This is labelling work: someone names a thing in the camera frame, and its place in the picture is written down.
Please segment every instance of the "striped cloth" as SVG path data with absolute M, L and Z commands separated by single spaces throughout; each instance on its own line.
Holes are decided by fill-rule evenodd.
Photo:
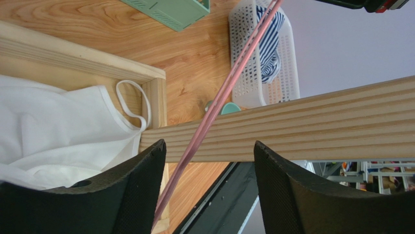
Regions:
M 264 15 L 266 8 L 257 6 L 257 22 Z M 262 83 L 271 83 L 281 69 L 280 55 L 277 46 L 279 42 L 278 31 L 284 23 L 284 15 L 277 12 L 269 28 L 259 43 Z

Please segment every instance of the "teal object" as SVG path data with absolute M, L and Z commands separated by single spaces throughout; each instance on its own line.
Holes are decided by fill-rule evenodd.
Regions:
M 210 13 L 210 0 L 121 0 L 180 32 Z
M 209 109 L 210 105 L 212 104 L 212 102 L 213 101 L 207 102 L 206 107 L 205 107 L 205 111 L 208 111 L 208 109 Z M 226 115 L 226 114 L 234 113 L 234 112 L 238 112 L 238 111 L 241 111 L 241 108 L 237 104 L 235 104 L 233 102 L 228 102 L 222 107 L 219 114 L 220 115 Z

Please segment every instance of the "green plastic basket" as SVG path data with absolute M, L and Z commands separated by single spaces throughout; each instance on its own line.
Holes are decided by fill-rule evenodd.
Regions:
M 180 32 L 210 13 L 209 0 L 121 0 Z

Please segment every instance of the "white plastic basket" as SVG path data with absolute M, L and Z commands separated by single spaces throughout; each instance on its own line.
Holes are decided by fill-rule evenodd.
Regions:
M 270 0 L 241 0 L 229 14 L 231 61 L 234 65 L 257 25 L 256 5 L 267 8 Z M 232 89 L 232 101 L 246 108 L 270 105 L 300 98 L 294 38 L 290 20 L 285 16 L 279 31 L 278 53 L 281 69 L 270 84 L 262 84 L 259 46 L 255 49 Z

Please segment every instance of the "white fabric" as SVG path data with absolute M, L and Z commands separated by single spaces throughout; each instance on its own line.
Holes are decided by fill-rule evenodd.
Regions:
M 135 156 L 147 121 L 131 113 L 118 84 L 116 91 L 140 128 L 116 110 L 105 86 L 67 92 L 0 76 L 0 181 L 38 190 L 70 187 Z

